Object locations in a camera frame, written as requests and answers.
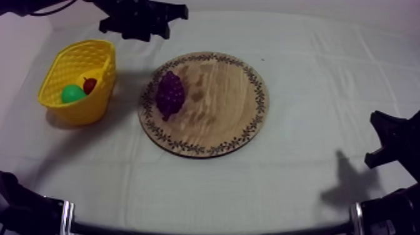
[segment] yellow basket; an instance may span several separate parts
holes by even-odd
[[[64,104],[64,87],[77,84],[83,88],[84,78],[97,79],[93,91],[83,99]],[[90,124],[105,114],[114,83],[114,46],[103,40],[81,41],[58,53],[39,90],[38,101],[65,123]]]

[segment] purple grapes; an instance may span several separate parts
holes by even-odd
[[[163,115],[163,121],[168,121],[172,114],[178,113],[184,102],[185,90],[181,79],[168,71],[159,82],[156,94],[156,106]]]

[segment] round wooden board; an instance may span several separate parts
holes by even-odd
[[[186,101],[165,122],[154,98],[167,71],[181,78]],[[268,103],[264,81],[251,66],[227,54],[195,52],[155,71],[139,116],[144,131],[163,149],[187,158],[215,158],[239,149],[258,133]]]

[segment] white tablecloth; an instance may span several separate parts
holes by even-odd
[[[307,228],[348,218],[356,201],[414,183],[398,164],[368,170],[380,110],[420,109],[420,40],[361,26],[265,12],[192,12],[149,43],[98,25],[54,32],[0,132],[0,170],[41,194],[76,203],[79,221],[174,233]],[[68,129],[38,104],[57,52],[101,38],[117,49],[118,82],[104,119]],[[269,89],[261,132],[227,156],[198,161],[155,146],[138,121],[150,73],[193,51],[232,54]]]

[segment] red toy fruit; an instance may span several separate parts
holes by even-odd
[[[83,91],[86,94],[90,94],[93,91],[93,89],[95,88],[95,86],[96,86],[96,79],[94,79],[94,78],[87,78],[87,79],[84,78]]]
[[[172,114],[182,108],[185,101],[185,90],[181,79],[172,71],[168,71],[159,83],[156,94],[156,106],[167,121]]]

